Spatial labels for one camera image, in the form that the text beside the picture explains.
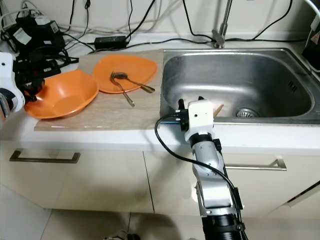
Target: faucet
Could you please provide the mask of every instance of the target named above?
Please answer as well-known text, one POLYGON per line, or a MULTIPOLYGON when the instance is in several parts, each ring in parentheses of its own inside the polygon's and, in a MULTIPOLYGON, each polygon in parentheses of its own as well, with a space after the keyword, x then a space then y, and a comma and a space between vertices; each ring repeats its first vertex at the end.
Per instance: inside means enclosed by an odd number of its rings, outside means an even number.
POLYGON ((226 42, 226 32, 228 28, 228 18, 231 10, 232 0, 228 0, 225 7, 223 21, 220 25, 219 32, 215 29, 212 30, 213 38, 216 41, 214 47, 217 49, 222 49, 226 42))

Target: floor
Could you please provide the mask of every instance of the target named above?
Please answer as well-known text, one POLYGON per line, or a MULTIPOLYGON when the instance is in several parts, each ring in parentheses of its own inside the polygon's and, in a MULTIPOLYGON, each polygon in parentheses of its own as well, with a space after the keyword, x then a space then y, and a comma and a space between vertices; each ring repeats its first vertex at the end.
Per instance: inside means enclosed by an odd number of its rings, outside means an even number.
MULTIPOLYGON (((41 240, 102 240, 128 229, 141 240, 205 240, 194 216, 54 210, 41 240)), ((319 240, 320 220, 244 219, 250 240, 319 240)))
MULTIPOLYGON (((204 240, 200 217, 50 210, 0 186, 1 240, 103 240, 115 231, 142 240, 204 240)), ((320 220, 244 219, 250 240, 319 240, 320 220)))
POLYGON ((51 212, 0 185, 1 240, 40 240, 51 212))

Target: orange bowl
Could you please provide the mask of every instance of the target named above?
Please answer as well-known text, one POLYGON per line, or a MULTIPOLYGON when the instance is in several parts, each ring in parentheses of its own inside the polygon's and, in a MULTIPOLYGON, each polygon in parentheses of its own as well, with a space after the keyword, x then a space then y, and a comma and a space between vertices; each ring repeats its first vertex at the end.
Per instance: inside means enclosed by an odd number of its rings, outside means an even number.
POLYGON ((81 70, 70 71, 46 79, 37 100, 24 109, 37 119, 71 117, 81 112, 98 92, 93 77, 81 70))

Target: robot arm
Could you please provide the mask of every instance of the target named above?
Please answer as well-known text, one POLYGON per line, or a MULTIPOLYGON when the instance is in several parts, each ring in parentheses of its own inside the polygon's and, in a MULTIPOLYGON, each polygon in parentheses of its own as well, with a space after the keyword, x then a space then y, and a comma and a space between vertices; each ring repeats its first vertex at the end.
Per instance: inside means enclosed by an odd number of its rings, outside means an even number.
POLYGON ((243 208, 238 189, 228 179, 220 141, 213 139, 213 109, 213 104, 202 97, 199 97, 198 101, 190 102, 188 109, 185 109, 184 101, 180 99, 179 110, 172 116, 177 117, 181 130, 186 132, 185 140, 191 145, 193 160, 169 150, 157 130, 156 136, 169 153, 193 163, 205 239, 247 240, 245 225, 241 219, 240 210, 243 208))
POLYGON ((13 72, 16 58, 7 52, 0 52, 0 127, 10 113, 18 112, 26 103, 23 93, 18 89, 13 72))
POLYGON ((28 102, 35 102, 36 94, 45 84, 44 79, 31 81, 16 74, 15 60, 12 54, 0 52, 0 129, 11 113, 20 111, 28 102))

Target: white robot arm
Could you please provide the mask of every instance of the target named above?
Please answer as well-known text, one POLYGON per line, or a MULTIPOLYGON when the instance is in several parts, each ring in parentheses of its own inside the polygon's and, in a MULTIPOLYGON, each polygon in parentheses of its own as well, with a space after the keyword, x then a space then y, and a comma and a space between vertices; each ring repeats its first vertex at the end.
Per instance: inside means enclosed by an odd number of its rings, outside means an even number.
POLYGON ((206 240, 247 240, 242 222, 243 209, 238 188, 228 179, 219 139, 214 139, 214 106, 199 97, 185 109, 183 99, 174 114, 160 118, 154 131, 161 145, 177 159, 193 163, 193 173, 197 179, 196 193, 206 240), (185 141, 190 144, 193 159, 188 159, 171 151, 158 133, 159 124, 168 118, 175 118, 185 132, 185 141))
POLYGON ((13 72, 16 58, 8 52, 0 52, 0 128, 10 113, 18 112, 26 104, 13 72))

